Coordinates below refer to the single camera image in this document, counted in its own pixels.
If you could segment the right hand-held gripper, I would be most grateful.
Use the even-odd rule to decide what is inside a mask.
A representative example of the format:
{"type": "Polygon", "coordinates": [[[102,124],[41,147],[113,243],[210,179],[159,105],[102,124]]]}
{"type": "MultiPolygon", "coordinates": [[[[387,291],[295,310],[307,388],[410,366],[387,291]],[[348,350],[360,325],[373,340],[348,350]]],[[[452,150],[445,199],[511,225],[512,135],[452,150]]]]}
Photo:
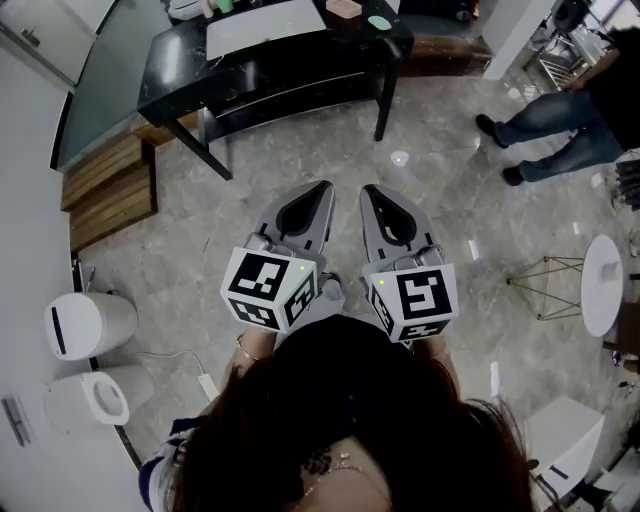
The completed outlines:
{"type": "Polygon", "coordinates": [[[432,245],[428,216],[378,184],[365,185],[359,199],[367,260],[376,261],[363,267],[363,278],[382,329],[403,344],[442,334],[459,316],[457,283],[454,265],[432,245]]]}

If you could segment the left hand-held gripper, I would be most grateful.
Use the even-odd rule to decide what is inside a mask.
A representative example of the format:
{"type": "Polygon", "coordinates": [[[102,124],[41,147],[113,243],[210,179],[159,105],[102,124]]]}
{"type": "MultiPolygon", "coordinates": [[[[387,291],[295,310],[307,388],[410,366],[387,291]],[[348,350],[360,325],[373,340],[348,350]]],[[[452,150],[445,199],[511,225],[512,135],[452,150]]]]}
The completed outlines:
{"type": "Polygon", "coordinates": [[[327,180],[299,185],[263,212],[257,232],[233,249],[220,294],[234,318],[286,334],[319,295],[322,255],[336,206],[327,180]]]}

